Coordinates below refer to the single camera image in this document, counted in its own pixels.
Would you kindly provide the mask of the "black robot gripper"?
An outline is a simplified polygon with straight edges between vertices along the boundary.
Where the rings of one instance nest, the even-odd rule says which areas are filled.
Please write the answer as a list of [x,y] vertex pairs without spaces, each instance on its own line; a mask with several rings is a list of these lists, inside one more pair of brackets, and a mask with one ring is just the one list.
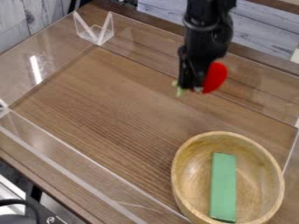
[[202,91],[210,64],[226,56],[234,34],[230,13],[237,6],[238,0],[187,0],[185,41],[178,50],[182,89]]

